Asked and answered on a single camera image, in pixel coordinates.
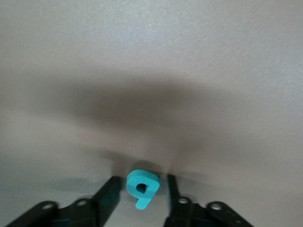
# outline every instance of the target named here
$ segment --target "white backdrop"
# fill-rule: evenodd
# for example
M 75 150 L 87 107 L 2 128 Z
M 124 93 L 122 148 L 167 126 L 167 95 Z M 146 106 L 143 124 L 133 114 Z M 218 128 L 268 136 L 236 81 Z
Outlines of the white backdrop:
M 0 2 L 1 226 L 138 165 L 301 226 L 302 119 L 301 0 Z M 165 193 L 123 192 L 107 226 L 161 226 Z

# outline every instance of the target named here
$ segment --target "screw hole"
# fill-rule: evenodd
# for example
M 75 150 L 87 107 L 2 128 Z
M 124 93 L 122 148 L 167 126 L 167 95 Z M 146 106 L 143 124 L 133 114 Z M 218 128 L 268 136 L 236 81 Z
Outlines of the screw hole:
M 213 204 L 211 205 L 211 208 L 212 208 L 213 210 L 221 210 L 221 209 L 222 209 L 222 207 L 221 207 L 219 204 L 217 204 L 217 203 L 213 203 Z
M 85 205 L 87 202 L 85 200 L 82 200 L 80 202 L 77 203 L 77 206 L 83 206 Z
M 180 199 L 178 200 L 178 202 L 179 202 L 179 203 L 182 203 L 182 204 L 186 204 L 186 203 L 188 203 L 188 199 L 182 197 L 182 198 L 180 198 Z
M 46 205 L 44 205 L 44 206 L 42 207 L 42 209 L 43 209 L 43 210 L 47 210 L 47 209 L 50 209 L 50 208 L 52 208 L 52 207 L 53 207 L 52 204 L 46 204 Z

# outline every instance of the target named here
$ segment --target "teal foam number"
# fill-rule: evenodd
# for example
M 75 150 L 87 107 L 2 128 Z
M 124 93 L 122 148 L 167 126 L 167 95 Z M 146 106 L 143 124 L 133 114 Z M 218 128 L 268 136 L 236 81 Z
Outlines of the teal foam number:
M 160 187 L 159 177 L 146 170 L 136 169 L 127 176 L 126 190 L 137 198 L 136 208 L 143 210 Z

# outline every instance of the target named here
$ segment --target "gray surface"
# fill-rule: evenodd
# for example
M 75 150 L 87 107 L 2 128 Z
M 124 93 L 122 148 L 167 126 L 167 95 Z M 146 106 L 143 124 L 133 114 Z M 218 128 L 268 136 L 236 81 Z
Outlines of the gray surface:
M 145 167 L 301 226 L 303 2 L 0 2 L 0 225 Z M 108 226 L 161 226 L 123 201 Z

